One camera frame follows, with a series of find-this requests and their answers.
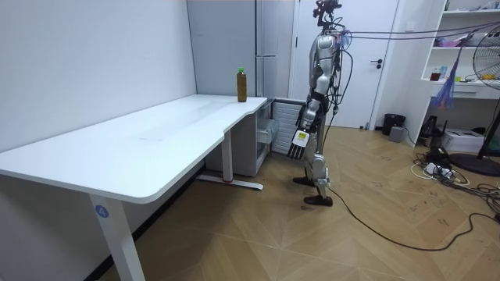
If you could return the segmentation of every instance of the power strip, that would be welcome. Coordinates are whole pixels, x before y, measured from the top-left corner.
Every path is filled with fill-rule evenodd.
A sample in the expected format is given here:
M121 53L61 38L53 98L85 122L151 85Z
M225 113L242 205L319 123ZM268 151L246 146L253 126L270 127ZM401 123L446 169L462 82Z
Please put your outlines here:
M445 176L447 178L453 176L453 171L451 171L450 169L441 168L440 166L435 165L434 163L427 164L427 167L425 167L425 171L429 175L434 175L436 172L439 172L442 176Z

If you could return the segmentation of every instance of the trash can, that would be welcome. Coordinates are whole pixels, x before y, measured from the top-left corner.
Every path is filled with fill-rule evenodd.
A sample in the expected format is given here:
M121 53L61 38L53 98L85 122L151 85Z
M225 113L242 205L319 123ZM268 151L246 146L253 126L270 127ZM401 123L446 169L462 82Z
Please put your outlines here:
M399 114L388 113L384 116L384 125L382 126L382 133L386 136L391 134L391 129L393 126L403 127L406 117L400 116Z

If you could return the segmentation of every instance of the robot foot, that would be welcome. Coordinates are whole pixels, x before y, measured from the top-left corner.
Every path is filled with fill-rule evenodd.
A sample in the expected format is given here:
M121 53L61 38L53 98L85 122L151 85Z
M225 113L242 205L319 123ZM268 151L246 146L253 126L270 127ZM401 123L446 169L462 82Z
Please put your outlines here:
M331 200L331 197L325 197L321 195L316 195L312 197L304 198L304 202L309 205L318 205L318 206L327 206L331 207L334 205L334 201Z
M293 178L294 183L305 185L308 187L316 187L313 180L310 180L307 176Z

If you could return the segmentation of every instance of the door frame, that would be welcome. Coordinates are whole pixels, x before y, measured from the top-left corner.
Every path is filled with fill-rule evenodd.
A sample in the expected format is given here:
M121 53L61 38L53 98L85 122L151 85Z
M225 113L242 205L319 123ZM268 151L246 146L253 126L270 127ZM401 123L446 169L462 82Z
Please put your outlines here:
M298 16L299 16L299 5L300 0L294 0L294 24L293 24L293 32L292 32L292 37L291 37L291 55L290 55L290 76L288 77L288 98L293 98L293 88L294 88L294 76L295 76L295 59L296 59L296 51L297 48L295 46L295 42L298 37ZM402 7L402 1L398 0L396 3L396 10L394 14L394 19L392 20L392 26L391 26L391 32L395 31L396 27L396 21L398 23L402 23L402 19L399 16L400 8ZM382 73L380 74L380 80L377 85L377 91L375 93L375 100L373 101L373 107L372 107L372 113L370 116L370 130L375 130L375 125L377 122L377 115L380 109L380 103L382 100L382 96L385 90L385 87L387 86L387 81L388 81L388 67L387 65L390 65L392 62L392 53L394 51L394 46L395 41L389 41L387 44L387 50L385 51L384 55L384 65L382 66Z

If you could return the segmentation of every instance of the desk top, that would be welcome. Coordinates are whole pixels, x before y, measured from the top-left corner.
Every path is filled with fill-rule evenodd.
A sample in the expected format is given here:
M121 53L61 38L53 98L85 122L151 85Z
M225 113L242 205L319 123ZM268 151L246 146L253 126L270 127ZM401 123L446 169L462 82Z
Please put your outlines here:
M266 100L193 94L0 153L0 174L149 203Z

